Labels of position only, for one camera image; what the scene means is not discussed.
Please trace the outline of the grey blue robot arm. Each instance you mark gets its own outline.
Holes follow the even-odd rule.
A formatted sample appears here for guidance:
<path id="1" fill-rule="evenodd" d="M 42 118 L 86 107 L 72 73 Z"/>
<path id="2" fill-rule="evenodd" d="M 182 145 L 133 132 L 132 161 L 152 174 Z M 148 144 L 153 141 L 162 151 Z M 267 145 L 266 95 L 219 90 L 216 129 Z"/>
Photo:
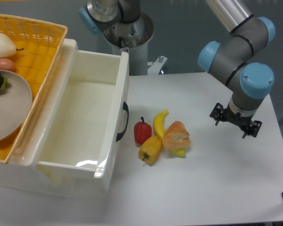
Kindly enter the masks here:
<path id="1" fill-rule="evenodd" d="M 267 65 L 249 60 L 274 39 L 275 26 L 265 17 L 254 17 L 239 0 L 209 0 L 207 4 L 231 38 L 223 44 L 208 43 L 198 56 L 198 65 L 233 93 L 228 106 L 216 104 L 210 117 L 256 137 L 262 123 L 252 117 L 270 93 L 275 76 Z M 104 35 L 114 54 L 129 54 L 131 75 L 159 72 L 158 63 L 148 63 L 154 25 L 141 12 L 138 0 L 90 0 L 79 14 L 91 33 Z"/>

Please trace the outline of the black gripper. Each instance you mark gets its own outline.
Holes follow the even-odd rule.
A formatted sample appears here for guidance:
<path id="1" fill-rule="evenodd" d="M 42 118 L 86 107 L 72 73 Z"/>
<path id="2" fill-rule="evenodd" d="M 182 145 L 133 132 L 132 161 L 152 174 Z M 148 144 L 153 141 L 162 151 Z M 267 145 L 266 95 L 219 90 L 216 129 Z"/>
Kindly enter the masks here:
<path id="1" fill-rule="evenodd" d="M 215 126 L 217 126 L 220 121 L 236 125 L 243 131 L 242 138 L 246 136 L 257 137 L 262 125 L 261 121 L 253 121 L 252 116 L 244 117 L 240 112 L 234 113 L 229 105 L 223 108 L 220 103 L 216 103 L 209 116 L 216 121 Z"/>

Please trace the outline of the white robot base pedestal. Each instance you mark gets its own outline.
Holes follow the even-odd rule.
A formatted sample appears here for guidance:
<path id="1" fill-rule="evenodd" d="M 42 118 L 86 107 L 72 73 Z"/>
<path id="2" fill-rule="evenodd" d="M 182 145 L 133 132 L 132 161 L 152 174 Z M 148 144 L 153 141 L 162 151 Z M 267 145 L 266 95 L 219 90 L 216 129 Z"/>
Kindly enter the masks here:
<path id="1" fill-rule="evenodd" d="M 103 34 L 114 55 L 121 55 L 122 52 L 129 54 L 130 75 L 163 73 L 167 57 L 160 55 L 155 61 L 148 60 L 148 43 L 154 34 L 154 24 L 145 13 L 141 13 L 133 23 L 118 22 L 105 30 Z"/>

